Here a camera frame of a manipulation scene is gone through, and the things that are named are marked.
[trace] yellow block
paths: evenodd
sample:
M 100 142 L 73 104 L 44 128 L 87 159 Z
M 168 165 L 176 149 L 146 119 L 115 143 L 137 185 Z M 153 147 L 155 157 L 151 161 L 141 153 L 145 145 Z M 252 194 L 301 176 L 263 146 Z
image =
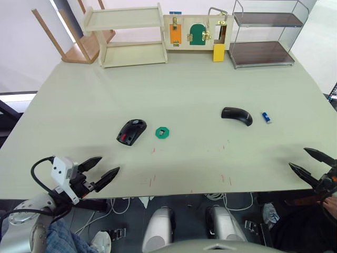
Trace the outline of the yellow block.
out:
M 213 62 L 223 62 L 225 58 L 225 44 L 214 44 Z

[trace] table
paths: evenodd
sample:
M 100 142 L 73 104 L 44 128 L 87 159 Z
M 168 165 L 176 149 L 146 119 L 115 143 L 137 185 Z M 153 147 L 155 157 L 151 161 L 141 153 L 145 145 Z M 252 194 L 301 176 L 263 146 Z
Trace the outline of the table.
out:
M 53 154 L 77 162 L 103 156 L 89 182 L 121 167 L 89 198 L 307 189 L 288 162 L 316 178 L 329 170 L 303 148 L 336 157 L 337 114 L 300 63 L 235 70 L 228 55 L 219 63 L 204 52 L 168 57 L 111 69 L 60 63 L 0 150 L 0 198 L 42 192 L 30 168 Z M 221 119 L 226 106 L 247 110 L 253 124 Z M 147 129 L 128 147 L 116 137 L 130 119 Z M 169 128 L 167 139 L 155 136 L 159 127 Z M 36 173 L 56 186 L 50 164 Z

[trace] brown shelf tray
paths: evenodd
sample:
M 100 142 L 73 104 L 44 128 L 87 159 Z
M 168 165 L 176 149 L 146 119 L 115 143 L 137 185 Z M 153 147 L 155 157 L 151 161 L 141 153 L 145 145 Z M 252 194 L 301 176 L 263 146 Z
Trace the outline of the brown shelf tray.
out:
M 235 12 L 238 26 L 244 27 L 302 27 L 303 23 L 292 13 Z
M 230 45 L 234 67 L 293 65 L 294 59 L 278 41 L 239 42 Z

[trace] person's leg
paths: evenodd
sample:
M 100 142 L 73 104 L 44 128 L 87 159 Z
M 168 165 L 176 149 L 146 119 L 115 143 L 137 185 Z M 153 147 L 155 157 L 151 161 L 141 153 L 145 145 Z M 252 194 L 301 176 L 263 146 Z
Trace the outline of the person's leg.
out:
M 269 230 L 279 221 L 280 217 L 273 204 L 268 203 L 263 206 L 262 217 Z
M 71 233 L 60 219 L 48 228 L 46 253 L 97 253 L 81 237 Z
M 324 216 L 319 205 L 295 211 L 271 229 L 274 247 L 300 253 L 336 251 L 336 228 Z

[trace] red and black mouse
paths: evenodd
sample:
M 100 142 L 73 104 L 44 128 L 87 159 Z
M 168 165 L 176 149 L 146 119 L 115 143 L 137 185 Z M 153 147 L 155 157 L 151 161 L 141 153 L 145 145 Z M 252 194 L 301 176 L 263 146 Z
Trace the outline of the red and black mouse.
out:
M 117 141 L 132 146 L 145 129 L 146 123 L 144 120 L 129 120 L 118 134 Z

